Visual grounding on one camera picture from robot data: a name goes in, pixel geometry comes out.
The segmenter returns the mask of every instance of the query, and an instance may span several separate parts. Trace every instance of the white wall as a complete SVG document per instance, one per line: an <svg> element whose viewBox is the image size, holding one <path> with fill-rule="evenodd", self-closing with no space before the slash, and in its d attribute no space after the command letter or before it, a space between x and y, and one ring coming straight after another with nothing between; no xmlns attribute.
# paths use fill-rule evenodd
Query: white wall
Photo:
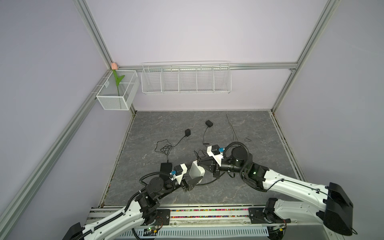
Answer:
<svg viewBox="0 0 384 240"><path fill-rule="evenodd" d="M133 105L140 111L271 109L290 71L234 70L231 73L229 94L145 95L140 87Z"/></svg>
<svg viewBox="0 0 384 240"><path fill-rule="evenodd" d="M0 1L0 214L106 71L71 0ZM62 239L97 207L130 115L91 110L8 239Z"/></svg>
<svg viewBox="0 0 384 240"><path fill-rule="evenodd" d="M383 12L383 1L342 1L277 110L308 180L352 200L353 239L382 239Z"/></svg>
<svg viewBox="0 0 384 240"><path fill-rule="evenodd" d="M326 0L87 0L112 59L296 61Z"/></svg>

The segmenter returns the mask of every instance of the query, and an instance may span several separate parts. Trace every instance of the white mesh basket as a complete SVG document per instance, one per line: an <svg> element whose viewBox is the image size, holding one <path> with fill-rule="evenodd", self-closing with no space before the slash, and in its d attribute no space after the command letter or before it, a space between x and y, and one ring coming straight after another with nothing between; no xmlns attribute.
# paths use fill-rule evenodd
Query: white mesh basket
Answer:
<svg viewBox="0 0 384 240"><path fill-rule="evenodd" d="M142 91L162 93L229 93L232 79L229 62L224 64L149 65L143 63Z"/></svg>
<svg viewBox="0 0 384 240"><path fill-rule="evenodd" d="M116 70L116 73L119 77L125 75L119 91L111 72L96 97L105 110L129 110L140 85L139 78L134 70Z"/></svg>

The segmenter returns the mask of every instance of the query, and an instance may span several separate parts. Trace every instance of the wire basket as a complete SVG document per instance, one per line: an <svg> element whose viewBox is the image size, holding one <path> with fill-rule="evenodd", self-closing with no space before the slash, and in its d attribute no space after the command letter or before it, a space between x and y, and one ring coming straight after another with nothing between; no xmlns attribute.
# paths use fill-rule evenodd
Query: wire basket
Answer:
<svg viewBox="0 0 384 240"><path fill-rule="evenodd" d="M231 91L232 78L229 62L188 63L179 62L171 65L143 63L141 75L143 93L229 93Z"/></svg>
<svg viewBox="0 0 384 240"><path fill-rule="evenodd" d="M119 89L111 72L96 97L105 110L129 110L140 85L139 78L134 70L116 70L116 73L119 77L125 75Z"/></svg>

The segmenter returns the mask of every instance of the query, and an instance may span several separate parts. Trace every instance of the perforated metal strip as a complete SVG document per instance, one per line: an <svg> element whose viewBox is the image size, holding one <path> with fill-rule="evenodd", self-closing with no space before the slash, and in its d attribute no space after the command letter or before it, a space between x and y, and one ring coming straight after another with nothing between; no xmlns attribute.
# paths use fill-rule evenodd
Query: perforated metal strip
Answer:
<svg viewBox="0 0 384 240"><path fill-rule="evenodd" d="M144 228L139 228L137 234L143 237ZM269 236L267 227L249 226L249 227L177 227L162 228L156 235L156 238L218 238L218 237L267 237ZM133 239L132 231L126 231L116 239Z"/></svg>

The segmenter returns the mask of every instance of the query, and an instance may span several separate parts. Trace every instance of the flower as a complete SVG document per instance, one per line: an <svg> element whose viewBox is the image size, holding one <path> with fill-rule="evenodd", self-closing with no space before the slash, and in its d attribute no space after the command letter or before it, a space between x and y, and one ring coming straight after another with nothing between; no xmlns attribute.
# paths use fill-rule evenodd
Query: flower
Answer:
<svg viewBox="0 0 384 240"><path fill-rule="evenodd" d="M116 63L111 63L112 70L117 70L119 67Z"/></svg>

